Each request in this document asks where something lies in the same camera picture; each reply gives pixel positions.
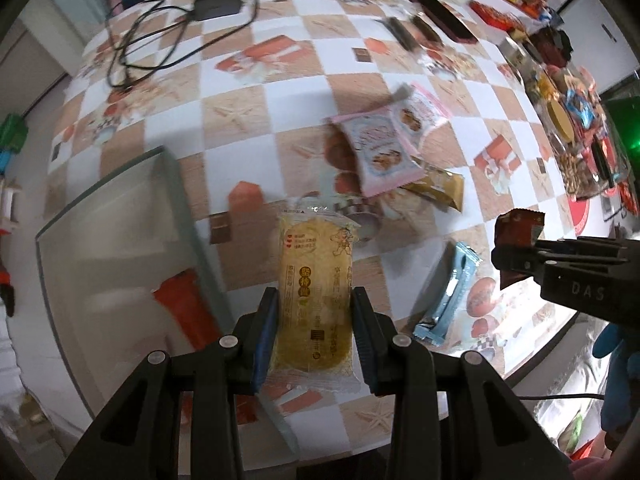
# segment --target black cable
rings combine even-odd
[[[109,43],[110,43],[110,47],[113,50],[113,57],[111,58],[111,63],[109,65],[109,69],[107,71],[107,83],[109,86],[111,86],[112,88],[116,88],[116,89],[121,89],[124,91],[128,91],[129,89],[131,89],[134,85],[143,82],[144,80],[150,78],[153,74],[155,74],[156,72],[158,72],[159,70],[163,70],[165,68],[171,68],[173,66],[178,65],[179,63],[182,63],[183,61],[185,61],[186,59],[190,58],[191,56],[194,56],[194,54],[197,54],[198,52],[204,50],[205,48],[207,48],[208,46],[215,44],[221,40],[224,40],[225,38],[228,38],[229,36],[235,34],[236,32],[242,30],[245,27],[248,27],[249,25],[251,25],[257,15],[258,15],[258,10],[260,8],[260,2],[259,0],[254,0],[254,9],[252,12],[252,15],[250,17],[250,19],[246,22],[243,23],[242,25],[239,25],[236,28],[233,28],[232,30],[226,32],[225,34],[222,34],[216,38],[214,38],[211,41],[207,41],[207,43],[203,44],[202,46],[192,50],[191,52],[189,52],[188,54],[185,54],[184,56],[182,56],[180,59],[174,60],[171,63],[167,63],[168,59],[174,54],[175,50],[177,49],[178,45],[180,44],[180,42],[182,41],[182,38],[184,36],[184,33],[187,29],[187,26],[193,21],[193,14],[192,11],[190,9],[185,9],[183,7],[179,7],[179,6],[174,6],[174,5],[169,5],[169,6],[163,6],[162,4],[164,4],[167,0],[146,0],[147,2],[151,1],[151,2],[155,2],[155,4],[148,10],[146,10],[145,12],[143,12],[139,17],[136,18],[136,20],[134,21],[134,23],[131,25],[131,28],[125,33],[124,37],[122,38],[122,40],[120,41],[120,43],[118,45],[115,44],[114,38],[113,38],[113,31],[111,30],[111,23],[110,20],[113,17],[113,11],[119,6],[121,5],[121,3],[116,4],[116,6],[112,7],[105,19],[105,28],[107,29],[107,32],[109,33]],[[171,10],[171,9],[178,9],[181,10],[182,12],[184,12],[184,19],[175,23],[172,23],[171,25],[168,25],[167,27],[163,27],[159,30],[155,30],[153,32],[149,32],[147,34],[144,34],[143,36],[140,36],[138,38],[134,38],[134,36],[136,35],[137,31],[140,29],[142,23],[152,14],[156,13],[156,12],[161,12],[161,11],[166,11],[166,10]],[[176,28],[180,27],[179,32],[178,32],[178,37],[176,38],[173,46],[171,47],[171,49],[169,49],[169,52],[166,54],[166,56],[164,56],[164,59],[157,65],[155,66],[142,66],[142,65],[138,65],[138,64],[134,64],[134,63],[128,63],[127,62],[127,54],[131,54],[131,52],[128,52],[127,49],[136,44],[139,43],[142,40],[146,40],[147,38],[150,38],[152,36],[156,36],[158,34],[167,34],[169,33],[169,31],[174,30]],[[112,75],[113,75],[113,67],[115,66],[116,62],[119,63],[119,65],[121,67],[123,67],[124,69],[124,79],[122,83],[114,83],[113,79],[112,79]],[[130,69],[136,69],[136,70],[147,70],[148,73],[146,73],[143,76],[140,76],[139,78],[132,78],[130,75],[129,70]]]
[[[550,400],[550,399],[596,399],[604,400],[601,394],[567,394],[567,395],[543,395],[543,396],[518,396],[520,400]]]

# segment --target gold wrapper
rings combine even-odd
[[[352,224],[318,217],[301,222],[290,215],[281,229],[273,368],[314,372],[342,366],[350,372]]]
[[[465,178],[457,173],[424,164],[425,176],[402,188],[460,211],[465,191]]]

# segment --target orange wrapper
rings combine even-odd
[[[222,336],[222,332],[200,295],[197,279],[195,270],[184,270],[164,280],[153,295],[156,301],[171,313],[191,345],[196,350],[202,350]],[[236,396],[238,424],[258,420],[255,415],[255,402],[254,397]],[[191,396],[185,396],[182,402],[185,422],[191,420],[192,409],[193,399]]]
[[[495,220],[495,246],[533,247],[545,227],[545,214],[529,209],[512,209]],[[511,270],[500,271],[500,290],[529,277]]]

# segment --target tablecloth print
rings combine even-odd
[[[380,214],[381,225],[374,240],[354,251],[353,283],[365,286],[374,308],[406,330],[438,240],[469,243],[483,261],[439,350],[476,349],[508,375],[571,311],[540,300],[531,280],[496,293],[498,277],[490,263],[495,218],[525,207],[546,213],[543,237],[573,237],[574,228],[561,175],[524,89],[510,78],[497,47],[484,39],[486,26],[464,0],[442,1],[480,38],[476,45],[462,45],[440,34],[476,62],[456,81],[425,72],[380,22],[384,16],[402,18],[404,0],[260,0],[258,20],[249,27],[128,94],[106,83],[111,49],[101,32],[87,46],[84,67],[66,91],[52,142],[46,216],[119,165],[164,144],[180,161],[196,228],[231,309],[240,316],[255,309],[265,286],[276,285],[278,211],[298,197],[318,194],[344,206],[357,192],[353,159],[326,118],[375,108],[402,83],[418,82],[454,114],[450,124],[431,134],[423,155],[465,177],[463,213],[403,190],[366,203]],[[113,20],[116,37],[148,6]],[[145,30],[163,27],[179,14],[156,16]],[[238,16],[191,23],[171,59],[247,17],[244,8]],[[176,37],[172,32],[152,39],[129,60],[158,62]],[[277,43],[278,55],[267,52],[271,57],[261,66],[241,67],[242,51],[264,42]],[[474,163],[498,136],[522,162],[505,194],[497,194]],[[364,384],[348,394],[284,386],[269,393],[298,437],[302,460],[361,452],[390,438],[393,399],[369,395]]]

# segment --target floor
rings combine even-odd
[[[8,320],[8,327],[22,382],[60,429],[63,447],[71,446],[82,435],[91,418],[69,378],[49,325],[34,239],[44,225],[47,159],[63,103],[63,89],[68,83],[69,79],[65,79],[58,84],[27,117],[30,130],[27,141],[6,174],[9,181],[15,180],[23,190],[15,205],[20,229],[5,237],[0,248],[16,293],[15,315]]]

